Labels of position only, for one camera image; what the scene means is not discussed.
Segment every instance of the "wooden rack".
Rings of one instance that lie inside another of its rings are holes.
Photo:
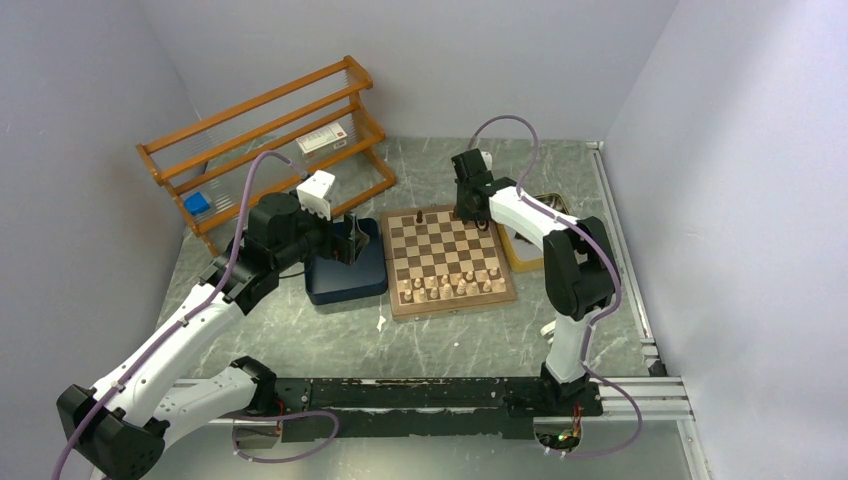
[[[151,157],[157,151],[163,150],[171,145],[175,145],[179,142],[182,142],[189,137],[192,137],[198,133],[209,130],[210,128],[220,125],[223,122],[232,120],[240,115],[245,114],[257,107],[267,104],[273,100],[283,97],[284,95],[288,95],[294,91],[297,91],[307,85],[311,85],[329,77],[333,74],[345,71],[349,85],[340,90],[334,91],[329,95],[324,96],[314,102],[305,105],[297,110],[286,113],[285,115],[278,117],[270,122],[265,123],[264,125],[260,125],[256,128],[253,128],[243,134],[237,135],[223,143],[220,143],[202,153],[191,156],[190,158],[177,163],[169,168],[165,168],[164,170],[160,169],[156,162]],[[348,145],[341,151],[335,152],[332,155],[324,158],[323,160],[309,165],[307,169],[310,172],[315,172],[316,170],[327,169],[345,159],[350,158],[351,156],[357,153],[363,153],[366,158],[370,161],[370,163],[377,169],[377,171],[382,175],[383,181],[374,185],[373,187],[365,190],[359,195],[353,197],[347,202],[336,206],[333,209],[333,215],[339,215],[351,208],[362,204],[378,193],[386,190],[395,184],[395,174],[392,169],[377,156],[374,151],[374,145],[381,142],[386,138],[386,134],[383,131],[382,127],[374,120],[374,118],[368,113],[362,104],[362,100],[359,96],[359,92],[364,89],[370,89],[373,86],[373,82],[371,80],[371,76],[368,72],[362,68],[359,63],[356,62],[352,57],[345,56],[340,62],[329,65],[321,70],[313,72],[305,77],[299,78],[293,82],[287,83],[280,87],[277,87],[269,92],[263,93],[255,98],[252,98],[244,103],[231,107],[227,110],[219,112],[215,115],[212,115],[208,118],[205,118],[194,125],[185,127],[181,130],[178,130],[174,133],[166,135],[158,140],[150,142],[146,145],[139,144],[136,146],[141,159],[144,161],[144,164],[147,166],[147,169],[150,171],[150,175],[153,176],[153,179],[157,184],[165,187],[165,190],[171,195],[174,199],[174,203],[176,203],[177,208],[182,213],[185,218],[186,223],[188,224],[191,231],[198,237],[200,237],[206,246],[209,247],[209,251],[213,256],[218,255],[218,250],[212,244],[212,241],[209,239],[208,233],[215,227],[222,225],[228,220],[234,218],[238,215],[238,205],[233,205],[229,208],[226,208],[222,211],[219,211],[212,215],[209,218],[206,218],[202,221],[195,221],[195,218],[186,210],[185,205],[183,204],[183,199],[181,195],[190,192],[198,188],[199,186],[220,177],[228,172],[233,171],[234,169],[245,165],[252,161],[256,156],[264,150],[274,150],[277,148],[286,145],[298,137],[302,135],[306,135],[318,128],[323,127],[329,123],[335,122],[345,115],[351,115],[353,119],[354,128],[356,130],[356,138],[357,142]],[[333,103],[339,102],[348,99],[348,102],[342,108],[325,115],[317,120],[310,122],[307,125],[304,125],[296,130],[293,130],[283,136],[275,138],[273,140],[267,141],[266,143],[257,146],[256,148],[251,149],[250,151],[244,153],[237,158],[230,159],[227,162],[217,165],[214,168],[208,169],[206,172],[188,180],[182,182],[180,184],[174,185],[172,180],[176,177],[185,174],[186,172],[191,172],[199,167],[202,167],[208,164],[211,160],[219,157],[222,154],[230,152],[242,145],[250,144],[254,142],[256,139],[259,139],[263,135],[267,135],[281,127],[284,127],[298,119],[304,118],[309,114],[317,112],[323,108],[326,108]],[[250,198],[250,206],[254,206],[259,202],[259,199],[268,193],[279,192],[286,189],[289,189],[295,186],[300,181],[299,177],[294,175],[291,176],[271,188],[265,189],[258,193],[255,193]]]

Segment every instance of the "green marble table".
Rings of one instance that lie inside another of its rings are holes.
[[[361,217],[379,218],[383,210],[423,207],[455,201],[450,157],[463,151],[457,138],[389,138],[378,154],[395,170],[397,185],[361,205]],[[481,140],[492,152],[495,176],[517,179],[530,159],[531,144],[522,140]],[[343,199],[376,184],[380,178],[364,158],[330,169]],[[583,142],[544,141],[525,189],[531,194],[558,192],[572,214],[599,216],[611,223],[597,165]],[[218,245],[232,237],[231,222],[214,231]],[[186,232],[166,295],[160,322],[182,303],[211,256],[203,242]],[[623,274],[626,266],[618,264]],[[302,268],[296,265],[294,273]],[[251,355],[278,376],[413,377],[536,375],[549,351],[539,329],[553,320],[542,271],[513,274],[518,300],[511,305],[421,317],[395,323],[387,294],[335,305],[313,306],[302,277],[281,280],[238,324],[221,335],[187,378],[208,378],[242,355]],[[590,365],[609,376],[647,375],[640,345],[640,322],[629,292],[622,308],[598,325]],[[380,316],[388,319],[378,330]]]

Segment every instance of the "white wall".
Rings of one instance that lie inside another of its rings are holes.
[[[143,0],[203,116],[350,54],[374,79],[364,99],[389,134],[464,137],[515,113],[543,137],[595,140],[676,3]]]
[[[56,398],[153,331],[180,245],[133,146],[197,117],[134,1],[3,1],[0,45],[0,478],[44,479]]]
[[[604,157],[717,480],[848,472],[848,10],[682,0]]]

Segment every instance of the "chessboard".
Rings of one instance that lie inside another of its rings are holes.
[[[515,301],[497,228],[454,218],[453,206],[380,217],[395,320]]]

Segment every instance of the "purple cable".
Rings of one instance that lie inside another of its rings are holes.
[[[321,450],[323,450],[324,448],[326,448],[327,445],[329,445],[330,442],[332,442],[336,438],[336,435],[338,435],[338,433],[339,433],[339,417],[337,417],[332,412],[327,412],[327,411],[323,411],[323,410],[314,410],[314,411],[311,411],[311,412],[292,413],[292,414],[289,414],[289,415],[280,415],[280,416],[277,416],[277,417],[248,417],[248,416],[245,416],[245,415],[230,415],[230,416],[228,416],[228,418],[234,418],[236,420],[256,420],[256,421],[271,420],[271,421],[277,421],[277,422],[284,422],[286,420],[294,420],[294,419],[297,419],[297,418],[307,418],[307,417],[327,417],[327,418],[329,418],[330,420],[333,421],[333,431],[332,431],[332,433],[330,433],[330,436],[327,437],[327,439],[324,440],[324,442],[321,443],[321,445],[318,445],[317,447],[313,448],[312,450],[309,450],[307,452],[301,453],[299,455],[295,455],[293,457],[288,457],[288,458],[259,458],[259,457],[253,457],[251,455],[244,453],[243,451],[241,451],[238,448],[238,441],[236,441],[237,429],[234,428],[233,429],[233,453],[235,453],[236,455],[238,455],[239,457],[241,457],[245,460],[248,460],[250,462],[256,462],[256,463],[289,463],[289,462],[296,462],[298,460],[302,460],[302,459],[304,459],[304,458],[306,458],[310,455],[314,455],[314,454],[320,452]]]
[[[233,273],[233,268],[235,268],[236,259],[238,258],[239,247],[241,244],[241,236],[244,231],[244,222],[247,218],[248,203],[250,202],[250,189],[253,186],[253,177],[256,176],[256,170],[258,169],[259,164],[262,163],[262,160],[264,160],[266,157],[275,157],[282,160],[286,163],[286,165],[298,171],[301,174],[302,178],[309,175],[306,170],[304,170],[299,165],[295,164],[285,156],[270,150],[260,153],[256,157],[256,159],[253,160],[253,163],[250,166],[250,171],[248,171],[247,173],[247,181],[244,185],[244,195],[242,195],[241,198],[238,222],[236,224],[236,233],[235,237],[233,238],[233,250],[232,252],[230,252],[230,260],[227,263],[227,269],[221,276],[221,280],[218,281],[218,285],[215,286],[215,290],[213,290],[212,293],[209,294],[209,297],[207,297],[206,300],[204,300],[198,306],[194,307],[187,314],[185,314],[183,318],[185,318],[186,320],[190,320],[199,312],[203,311],[203,309],[208,307],[212,303],[212,300],[214,300],[215,297],[219,293],[221,293],[221,290],[224,289],[224,286],[230,279],[230,275],[232,275]],[[126,382],[130,378],[132,378],[132,376],[141,368],[141,366],[144,365],[144,363],[147,362],[147,360],[150,359],[151,356],[153,356],[156,350],[158,350],[159,347],[161,347],[162,344],[165,343],[182,326],[183,323],[180,320],[177,320],[170,327],[168,327],[162,333],[162,335],[159,335],[159,337],[157,337],[156,340],[154,340],[153,343],[151,343],[150,346],[148,346],[144,350],[144,352],[139,355],[138,359],[132,365],[130,365],[129,368],[127,368],[127,371],[121,376],[121,378],[118,379],[117,383],[120,385],[126,384]],[[100,398],[100,400],[98,400],[97,403],[95,403],[94,406],[91,407],[91,410],[89,410],[85,417],[83,417],[79,425],[77,425],[77,428],[74,430],[74,433],[71,434],[70,438],[68,438],[68,443],[65,444],[65,447],[62,449],[62,453],[59,454],[59,458],[56,460],[56,465],[53,467],[53,474],[50,477],[51,480],[60,480],[62,476],[62,469],[65,467],[65,462],[68,461],[68,457],[71,454],[71,450],[74,449],[74,445],[77,444],[85,429],[88,428],[88,425],[91,423],[92,419],[94,419],[94,416],[97,415],[97,412],[99,412],[104,405],[109,403],[109,401],[112,400],[112,397],[114,397],[116,393],[118,393],[118,388],[116,386],[107,390],[106,393]]]
[[[569,453],[568,456],[578,458],[589,458],[600,457],[620,452],[632,445],[633,442],[635,442],[636,439],[639,438],[639,435],[642,434],[642,410],[639,408],[639,405],[636,404],[636,400],[623,388],[621,388],[616,383],[611,382],[607,378],[602,377],[594,370],[589,368],[589,363],[587,359],[589,357],[589,345],[592,342],[592,330],[594,329],[595,325],[604,318],[610,316],[614,311],[618,310],[618,307],[621,305],[621,279],[618,277],[618,273],[612,263],[612,260],[610,260],[606,252],[604,252],[601,246],[598,245],[598,242],[596,242],[588,233],[586,233],[582,228],[578,227],[577,225],[569,222],[562,216],[557,215],[553,210],[550,210],[544,205],[538,203],[533,197],[529,195],[524,195],[524,191],[521,187],[524,184],[524,180],[527,178],[527,175],[529,175],[530,171],[533,169],[533,166],[536,165],[536,160],[539,158],[539,137],[538,135],[536,135],[536,129],[534,129],[533,126],[530,125],[530,122],[517,115],[498,115],[497,117],[491,118],[485,123],[483,123],[483,125],[481,125],[480,128],[478,128],[477,131],[474,132],[474,135],[471,136],[471,140],[469,140],[468,142],[468,149],[471,149],[474,146],[474,143],[477,141],[477,136],[480,134],[480,132],[489,124],[497,120],[516,120],[518,122],[521,122],[530,130],[530,134],[533,137],[533,157],[530,159],[530,164],[527,165],[527,168],[524,170],[524,172],[522,172],[521,177],[518,179],[518,183],[515,186],[516,192],[518,193],[518,198],[520,198],[522,202],[529,205],[534,210],[544,214],[548,218],[554,219],[555,221],[565,225],[567,228],[574,230],[574,232],[577,233],[580,238],[582,238],[586,243],[589,244],[589,246],[592,247],[593,250],[595,250],[595,252],[598,254],[598,257],[600,257],[601,262],[603,262],[604,267],[606,267],[607,271],[610,273],[610,277],[612,278],[612,283],[615,291],[615,300],[613,300],[612,305],[610,305],[607,309],[605,309],[597,316],[589,320],[589,322],[586,324],[586,333],[583,334],[583,342],[580,345],[580,364],[583,367],[583,370],[585,370],[586,373],[589,374],[589,376],[596,378],[604,385],[615,389],[624,398],[626,398],[631,405],[633,405],[633,410],[636,412],[636,431],[633,432],[633,435],[631,435],[630,438],[615,447],[608,448],[606,450],[599,450],[596,452]]]

